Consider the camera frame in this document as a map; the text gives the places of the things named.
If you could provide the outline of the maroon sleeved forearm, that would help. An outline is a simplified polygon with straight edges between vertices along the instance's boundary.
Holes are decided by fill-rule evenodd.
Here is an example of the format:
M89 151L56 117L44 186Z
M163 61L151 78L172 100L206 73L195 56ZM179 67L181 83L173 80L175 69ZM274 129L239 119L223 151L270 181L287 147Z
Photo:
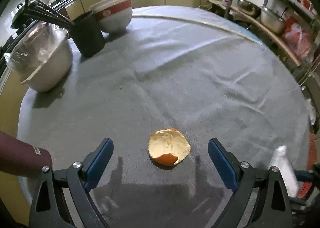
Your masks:
M37 178L42 168L52 168L50 153L22 142L4 132L0 134L0 170L8 174Z

